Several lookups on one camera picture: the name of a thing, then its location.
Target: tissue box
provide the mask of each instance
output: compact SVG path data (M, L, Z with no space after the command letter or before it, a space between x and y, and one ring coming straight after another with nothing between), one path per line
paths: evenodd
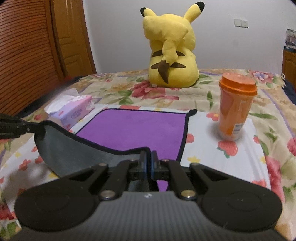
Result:
M48 116L49 120L69 130L93 109L92 96L87 95L83 99L67 103L59 111Z

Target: orange lid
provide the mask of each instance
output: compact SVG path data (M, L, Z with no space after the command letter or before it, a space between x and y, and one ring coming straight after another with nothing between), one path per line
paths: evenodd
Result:
M257 95L256 82L247 76L236 73L224 73L219 82L219 86L231 93L239 95Z

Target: light switch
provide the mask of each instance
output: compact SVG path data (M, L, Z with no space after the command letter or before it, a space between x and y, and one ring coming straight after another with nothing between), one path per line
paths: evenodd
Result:
M234 19L234 25L236 27L241 27L242 26L242 21L240 19Z
M242 20L242 27L249 28L248 21Z

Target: wooden slat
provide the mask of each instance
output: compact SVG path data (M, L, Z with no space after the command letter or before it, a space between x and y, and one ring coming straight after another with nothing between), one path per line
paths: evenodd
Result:
M62 83L50 0L7 0L0 33L0 112L14 115Z

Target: plastic cup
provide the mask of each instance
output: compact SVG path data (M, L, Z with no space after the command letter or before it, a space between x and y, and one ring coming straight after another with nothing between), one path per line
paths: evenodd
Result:
M228 141L241 137L257 86L252 78L241 74L224 73L219 82L221 90L219 134Z

